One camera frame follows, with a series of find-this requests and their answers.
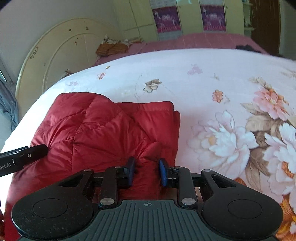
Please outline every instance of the headboard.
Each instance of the headboard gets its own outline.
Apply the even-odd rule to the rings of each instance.
[[[20,119],[66,70],[76,73],[91,67],[105,35],[123,38],[113,25],[88,18],[71,19],[48,30],[27,55],[17,80]]]

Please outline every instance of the wall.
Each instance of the wall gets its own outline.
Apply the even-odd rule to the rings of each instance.
[[[279,53],[286,58],[296,60],[296,10],[285,0],[280,0],[281,41]]]
[[[0,152],[5,144],[6,139],[10,136],[11,122],[9,116],[0,111]]]
[[[111,0],[12,0],[0,11],[0,57],[15,83],[37,40],[71,18],[92,18],[118,26]]]

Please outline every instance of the pink blanket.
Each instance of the pink blanket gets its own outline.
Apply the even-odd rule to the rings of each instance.
[[[189,49],[189,48],[228,48],[235,49],[237,45],[250,45],[255,50],[268,54],[258,44],[256,44],[249,37],[240,34],[225,34],[225,33],[199,33],[183,35],[174,40],[157,41],[157,42],[143,42],[132,44],[126,53],[114,54],[108,57],[101,57],[94,66],[107,63],[109,61],[126,57],[129,55],[148,53],[159,50],[171,49]]]

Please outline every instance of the red puffer jacket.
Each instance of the red puffer jacket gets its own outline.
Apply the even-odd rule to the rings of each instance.
[[[180,114],[171,102],[113,103],[94,93],[59,95],[32,140],[46,144],[43,159],[15,173],[6,203],[5,239],[19,235],[11,209],[22,197],[82,169],[103,172],[136,157],[133,186],[119,192],[121,199],[159,199],[158,162],[174,166],[178,149]]]

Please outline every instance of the brown wooden door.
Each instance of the brown wooden door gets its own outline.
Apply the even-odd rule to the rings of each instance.
[[[280,43],[280,7],[279,0],[249,0],[251,22],[255,28],[251,38],[269,54],[278,55]]]

